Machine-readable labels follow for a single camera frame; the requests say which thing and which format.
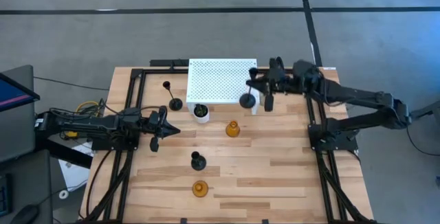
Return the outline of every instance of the white pegboard shelf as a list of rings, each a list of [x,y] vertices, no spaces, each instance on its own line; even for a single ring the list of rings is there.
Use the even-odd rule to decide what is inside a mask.
[[[249,91],[246,80],[250,79],[249,69],[253,67],[257,67],[256,59],[190,59],[188,108],[192,112],[195,104],[238,104],[240,97]],[[259,93],[252,89],[251,94],[256,99],[256,112]]]

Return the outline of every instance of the concrete floor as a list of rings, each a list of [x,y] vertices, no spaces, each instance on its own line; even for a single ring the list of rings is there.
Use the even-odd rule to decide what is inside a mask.
[[[440,0],[310,0],[311,7],[438,6]],[[0,10],[293,6],[302,0],[0,0]],[[411,109],[440,100],[440,13],[313,13],[322,63],[337,67],[348,87],[389,91]],[[313,61],[305,16],[278,14],[108,14],[0,16],[1,71],[24,64],[36,76],[108,87],[113,68],[148,66],[151,59],[257,58],[267,65]],[[36,111],[74,109],[106,92],[36,80]],[[368,112],[355,107],[350,115]],[[415,143],[440,153],[432,117],[410,127]],[[437,223],[440,157],[416,151],[405,131],[371,128],[358,136],[362,170],[375,219],[384,223]],[[62,188],[52,164],[54,189]],[[56,201],[54,216],[73,221],[78,190]]]

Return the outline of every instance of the wooden table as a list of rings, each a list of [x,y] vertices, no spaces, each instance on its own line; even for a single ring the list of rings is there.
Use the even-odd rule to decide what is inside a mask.
[[[327,78],[338,81],[336,70],[322,71]],[[123,109],[130,72],[128,67],[115,69],[107,102],[110,108]],[[168,106],[171,97],[162,87],[165,80],[171,83],[173,95],[185,101],[186,74],[149,74],[142,106]],[[142,114],[148,116],[149,112],[145,110]],[[168,111],[168,121],[181,129],[181,133],[160,140],[157,153],[150,151],[151,136],[141,137],[131,168],[124,223],[178,223],[180,218],[187,218],[189,223],[261,223],[262,219],[271,223],[327,222],[316,156],[307,135],[309,116],[302,96],[277,94],[274,111],[265,113],[261,107],[255,116],[239,105],[212,105],[210,112],[210,121],[198,124],[186,107],[177,112]],[[326,113],[328,117],[347,116],[344,105],[326,107]],[[238,121],[241,128],[236,138],[225,133],[231,120]],[[204,170],[191,168],[193,151],[206,158],[208,164]],[[95,155],[89,182],[104,154],[105,151],[100,151]],[[363,215],[373,218],[359,162],[346,151],[336,151],[335,156],[342,189]],[[107,191],[113,158],[111,153],[96,178],[91,208]],[[209,185],[203,198],[192,193],[197,180]],[[338,218],[336,197],[333,190],[330,193]],[[117,192],[112,217],[116,217],[118,198]],[[82,215],[85,215],[85,199]]]

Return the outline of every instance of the small potted plant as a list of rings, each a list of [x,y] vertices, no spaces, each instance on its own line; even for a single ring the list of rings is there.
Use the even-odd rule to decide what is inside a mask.
[[[196,104],[194,108],[194,116],[199,124],[204,124],[209,120],[209,109],[204,104]]]

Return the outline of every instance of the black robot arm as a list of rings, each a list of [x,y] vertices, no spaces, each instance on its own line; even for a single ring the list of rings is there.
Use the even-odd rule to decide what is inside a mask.
[[[152,111],[149,117],[142,117],[141,109],[125,109],[115,115],[95,117],[91,115],[72,115],[58,109],[39,114],[36,120],[37,139],[46,139],[50,135],[63,131],[85,134],[93,140],[92,150],[136,150],[140,133],[153,134],[151,150],[157,152],[158,138],[180,133],[166,121],[167,109]]]
[[[317,102],[329,106],[335,102],[346,102],[362,107],[376,109],[374,113],[350,117],[345,120],[327,118],[323,122],[324,132],[353,131],[360,128],[384,126],[386,128],[406,128],[411,123],[408,107],[390,93],[372,92],[343,87],[326,79],[319,68],[307,61],[294,63],[293,77],[286,75],[281,58],[271,58],[269,71],[246,82],[252,88],[265,95],[265,110],[271,111],[274,93],[305,94]]]

